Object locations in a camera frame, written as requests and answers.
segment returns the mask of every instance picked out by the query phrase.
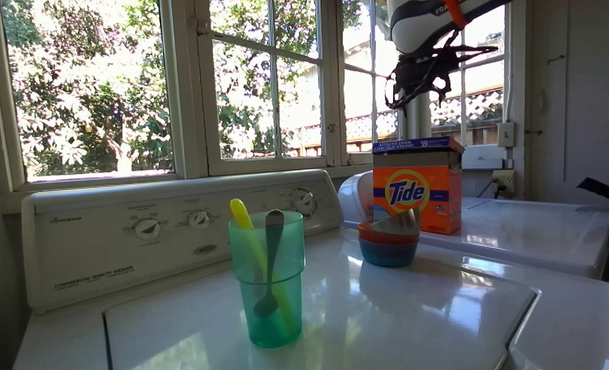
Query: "washing machine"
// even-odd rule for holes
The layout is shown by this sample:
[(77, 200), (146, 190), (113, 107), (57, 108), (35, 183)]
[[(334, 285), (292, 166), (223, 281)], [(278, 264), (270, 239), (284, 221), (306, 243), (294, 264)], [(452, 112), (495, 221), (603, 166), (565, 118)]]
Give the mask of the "washing machine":
[[(248, 342), (229, 200), (305, 213), (303, 333)], [(361, 258), (325, 171), (35, 194), (22, 204), (28, 307), (17, 370), (609, 368), (609, 284), (419, 241)]]

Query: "green plastic cup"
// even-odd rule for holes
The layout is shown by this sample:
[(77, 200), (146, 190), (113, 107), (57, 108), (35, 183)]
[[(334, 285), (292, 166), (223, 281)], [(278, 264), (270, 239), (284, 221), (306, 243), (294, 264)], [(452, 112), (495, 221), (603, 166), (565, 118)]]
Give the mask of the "green plastic cup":
[[(232, 269), (240, 284), (248, 340), (258, 347), (278, 347), (303, 330), (305, 221), (298, 211), (281, 211), (284, 224), (267, 227), (267, 211), (251, 213), (252, 228), (229, 221)], [(273, 232), (270, 273), (267, 239)]]

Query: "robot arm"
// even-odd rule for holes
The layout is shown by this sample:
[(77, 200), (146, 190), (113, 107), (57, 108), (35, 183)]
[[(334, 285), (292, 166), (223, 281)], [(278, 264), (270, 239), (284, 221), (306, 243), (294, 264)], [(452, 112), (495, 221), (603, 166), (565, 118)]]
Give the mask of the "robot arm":
[(472, 18), (510, 0), (389, 0), (391, 38), (401, 51), (391, 72), (387, 107), (401, 108), (421, 92), (433, 91), (442, 100), (450, 91), (448, 74), (475, 55), (495, 47), (452, 45), (459, 31)]

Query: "tide logo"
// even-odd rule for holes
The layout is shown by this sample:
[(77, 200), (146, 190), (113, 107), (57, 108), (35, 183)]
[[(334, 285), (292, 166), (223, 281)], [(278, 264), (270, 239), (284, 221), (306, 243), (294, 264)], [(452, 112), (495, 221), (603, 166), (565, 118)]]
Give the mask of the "tide logo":
[(396, 171), (384, 183), (384, 200), (392, 213), (409, 207), (424, 209), (429, 201), (427, 180), (416, 171)]

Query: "window pane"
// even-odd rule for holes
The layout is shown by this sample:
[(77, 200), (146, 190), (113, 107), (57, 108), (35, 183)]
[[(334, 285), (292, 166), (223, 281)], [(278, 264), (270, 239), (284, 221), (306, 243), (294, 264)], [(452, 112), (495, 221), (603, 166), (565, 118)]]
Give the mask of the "window pane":
[(213, 42), (221, 158), (273, 158), (276, 129), (270, 55)]
[(279, 128), (284, 156), (321, 154), (318, 66), (279, 58)]
[(504, 61), (465, 72), (466, 143), (495, 143), (504, 107)]
[(348, 153), (370, 153), (372, 83), (370, 74), (346, 70), (346, 142)]
[(387, 81), (384, 79), (376, 79), (376, 138), (378, 140), (392, 140), (396, 138), (396, 110), (392, 110), (391, 107), (387, 107), (384, 102), (384, 87)]
[(460, 72), (450, 74), (452, 92), (445, 100), (429, 97), (431, 133), (460, 138), (460, 123), (466, 123), (462, 143), (493, 143), (495, 126), (502, 122), (504, 61), (466, 68), (465, 97), (459, 95), (460, 76)]
[(372, 70), (367, 1), (344, 1), (344, 51), (348, 66)]
[(395, 50), (395, 43), (387, 38), (387, 31), (381, 29), (381, 24), (375, 27), (375, 72), (389, 76), (399, 61), (399, 54)]
[(276, 45), (318, 55), (317, 0), (276, 0)]
[(270, 45), (267, 0), (212, 0), (213, 31)]
[(382, 33), (389, 33), (387, 0), (375, 0), (375, 18)]
[(475, 64), (486, 58), (504, 55), (504, 20), (505, 20), (504, 7), (498, 7), (465, 27), (465, 43), (466, 45), (498, 47), (492, 54), (483, 54), (483, 55), (469, 60), (469, 64)]
[(159, 3), (1, 1), (27, 175), (171, 169)]

